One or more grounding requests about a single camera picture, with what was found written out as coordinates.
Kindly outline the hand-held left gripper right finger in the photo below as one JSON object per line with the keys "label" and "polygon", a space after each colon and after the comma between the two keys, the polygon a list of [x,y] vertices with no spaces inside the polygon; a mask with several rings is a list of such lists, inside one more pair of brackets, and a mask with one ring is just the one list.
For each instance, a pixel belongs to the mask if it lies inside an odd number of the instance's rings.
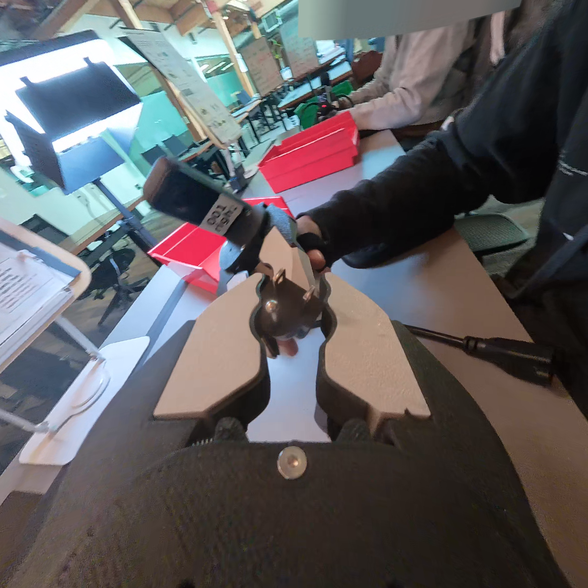
{"label": "hand-held left gripper right finger", "polygon": [[334,422],[429,419],[430,408],[393,323],[371,298],[332,272],[322,313],[316,398]]}

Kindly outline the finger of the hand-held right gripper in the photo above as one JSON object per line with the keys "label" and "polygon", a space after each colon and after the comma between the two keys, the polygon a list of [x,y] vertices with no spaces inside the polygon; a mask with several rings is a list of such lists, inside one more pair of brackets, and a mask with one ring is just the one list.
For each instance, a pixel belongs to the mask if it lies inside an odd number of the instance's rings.
{"label": "finger of the hand-held right gripper", "polygon": [[259,253],[262,265],[271,268],[272,277],[279,275],[293,282],[293,248],[277,227],[273,227],[263,240]]}
{"label": "finger of the hand-held right gripper", "polygon": [[293,248],[293,282],[300,288],[316,286],[315,271],[312,268],[310,258],[299,247]]}

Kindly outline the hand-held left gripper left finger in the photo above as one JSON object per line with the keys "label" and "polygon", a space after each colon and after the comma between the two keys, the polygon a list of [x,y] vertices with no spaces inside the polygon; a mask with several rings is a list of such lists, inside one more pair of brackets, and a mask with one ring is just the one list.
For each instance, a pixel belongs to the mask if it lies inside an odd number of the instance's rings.
{"label": "hand-held left gripper left finger", "polygon": [[268,406],[265,345],[254,334],[255,273],[215,299],[194,327],[153,411],[160,420],[255,420]]}

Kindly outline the red plastic bin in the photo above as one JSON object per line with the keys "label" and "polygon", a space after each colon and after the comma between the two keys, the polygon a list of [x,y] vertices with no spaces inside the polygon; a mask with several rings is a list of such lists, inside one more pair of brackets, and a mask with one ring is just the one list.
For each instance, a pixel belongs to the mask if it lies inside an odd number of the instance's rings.
{"label": "red plastic bin", "polygon": [[356,123],[344,111],[272,146],[258,170],[280,194],[354,166],[358,144]]}
{"label": "red plastic bin", "polygon": [[280,196],[240,201],[220,195],[200,224],[181,224],[149,255],[186,283],[220,295],[233,277],[252,275],[263,264],[261,247],[273,228],[296,245],[295,221]]}

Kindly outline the person's right forearm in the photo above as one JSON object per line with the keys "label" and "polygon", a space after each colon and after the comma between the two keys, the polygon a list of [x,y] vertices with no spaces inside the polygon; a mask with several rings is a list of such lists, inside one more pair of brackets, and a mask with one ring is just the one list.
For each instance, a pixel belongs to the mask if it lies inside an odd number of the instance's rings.
{"label": "person's right forearm", "polygon": [[381,243],[405,253],[447,231],[456,215],[480,208],[490,196],[514,202],[511,122],[504,109],[468,107],[373,179],[299,216],[319,226],[334,261]]}

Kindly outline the person's right hand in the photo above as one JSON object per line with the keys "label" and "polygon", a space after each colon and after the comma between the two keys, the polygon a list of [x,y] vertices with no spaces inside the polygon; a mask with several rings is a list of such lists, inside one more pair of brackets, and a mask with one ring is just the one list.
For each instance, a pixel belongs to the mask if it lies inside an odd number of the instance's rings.
{"label": "person's right hand", "polygon": [[334,262],[334,250],[331,243],[323,238],[319,226],[308,216],[296,218],[297,241],[311,262],[311,267],[318,273],[330,271]]}

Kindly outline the wooden top office desk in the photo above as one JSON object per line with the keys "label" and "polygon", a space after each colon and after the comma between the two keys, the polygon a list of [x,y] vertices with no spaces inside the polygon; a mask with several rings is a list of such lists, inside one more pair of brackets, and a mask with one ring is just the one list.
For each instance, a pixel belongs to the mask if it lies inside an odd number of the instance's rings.
{"label": "wooden top office desk", "polygon": [[63,196],[56,214],[60,230],[66,233],[58,246],[70,254],[79,254],[123,219],[122,212],[98,190]]}

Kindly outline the wooden board easel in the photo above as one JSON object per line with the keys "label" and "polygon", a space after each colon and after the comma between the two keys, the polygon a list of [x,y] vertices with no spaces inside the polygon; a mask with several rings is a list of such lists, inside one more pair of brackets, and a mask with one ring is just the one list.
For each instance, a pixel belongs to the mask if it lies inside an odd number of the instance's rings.
{"label": "wooden board easel", "polygon": [[196,122],[222,152],[229,179],[236,178],[229,147],[238,143],[242,131],[217,94],[162,33],[132,28],[126,28],[124,33],[120,40],[142,54],[163,76],[189,120]]}

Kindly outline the black office chair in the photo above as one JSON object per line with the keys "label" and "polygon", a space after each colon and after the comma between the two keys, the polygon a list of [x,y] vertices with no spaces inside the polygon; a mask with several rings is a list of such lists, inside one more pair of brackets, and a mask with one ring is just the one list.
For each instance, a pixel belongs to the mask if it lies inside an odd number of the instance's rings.
{"label": "black office chair", "polygon": [[94,300],[103,299],[107,290],[113,290],[114,296],[98,321],[98,328],[102,329],[105,321],[119,308],[127,309],[149,284],[150,277],[142,277],[134,282],[128,281],[128,270],[136,257],[134,250],[124,247],[112,251],[104,260],[98,262],[92,270],[92,279],[81,298],[93,297]]}

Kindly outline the green plastic bin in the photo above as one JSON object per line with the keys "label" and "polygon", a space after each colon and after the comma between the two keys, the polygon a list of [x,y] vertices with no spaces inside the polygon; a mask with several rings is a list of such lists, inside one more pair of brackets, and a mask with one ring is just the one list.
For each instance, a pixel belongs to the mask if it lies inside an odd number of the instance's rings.
{"label": "green plastic bin", "polygon": [[335,86],[321,86],[315,95],[295,108],[295,116],[298,118],[301,130],[309,129],[317,123],[329,118],[332,113],[341,107],[343,98],[353,91],[353,85],[349,80]]}

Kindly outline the brown notice board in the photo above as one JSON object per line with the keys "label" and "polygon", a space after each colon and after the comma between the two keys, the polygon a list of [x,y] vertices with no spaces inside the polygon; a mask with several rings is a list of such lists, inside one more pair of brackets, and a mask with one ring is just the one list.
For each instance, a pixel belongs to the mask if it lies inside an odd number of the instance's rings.
{"label": "brown notice board", "polygon": [[294,79],[300,79],[319,69],[315,42],[299,36],[299,19],[295,17],[280,27],[280,36]]}
{"label": "brown notice board", "polygon": [[284,79],[265,37],[253,40],[240,49],[250,77],[261,97],[278,90]]}

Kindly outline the white document stand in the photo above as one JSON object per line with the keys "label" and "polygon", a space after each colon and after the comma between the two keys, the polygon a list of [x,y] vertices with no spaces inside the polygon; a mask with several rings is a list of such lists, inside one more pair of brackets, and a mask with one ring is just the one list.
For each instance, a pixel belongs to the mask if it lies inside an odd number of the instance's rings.
{"label": "white document stand", "polygon": [[41,423],[1,409],[1,421],[32,434],[19,453],[23,465],[65,466],[81,448],[85,438],[108,404],[128,380],[150,345],[149,336],[112,343],[99,349],[63,315],[91,281],[86,263],[25,227],[1,219],[1,244],[26,249],[54,268],[73,276],[72,298],[65,302],[10,355],[1,360],[4,371],[49,326],[55,324],[89,355],[89,361]]}

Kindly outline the black mesh wrist pad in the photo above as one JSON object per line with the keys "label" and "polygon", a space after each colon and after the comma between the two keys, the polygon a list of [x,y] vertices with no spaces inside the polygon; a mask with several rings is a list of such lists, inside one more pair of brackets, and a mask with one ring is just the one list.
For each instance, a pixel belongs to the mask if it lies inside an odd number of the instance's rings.
{"label": "black mesh wrist pad", "polygon": [[[530,238],[523,227],[501,213],[468,213],[455,220],[454,228],[479,261],[489,254],[510,251]],[[346,255],[342,262],[354,269],[371,269],[396,257],[390,245],[380,244]]]}

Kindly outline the printed instruction sheet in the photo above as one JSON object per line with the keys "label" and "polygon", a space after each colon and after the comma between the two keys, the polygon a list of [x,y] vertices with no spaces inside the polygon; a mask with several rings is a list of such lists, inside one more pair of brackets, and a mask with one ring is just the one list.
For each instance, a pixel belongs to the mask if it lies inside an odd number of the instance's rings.
{"label": "printed instruction sheet", "polygon": [[72,280],[34,253],[1,244],[1,360],[70,301]]}

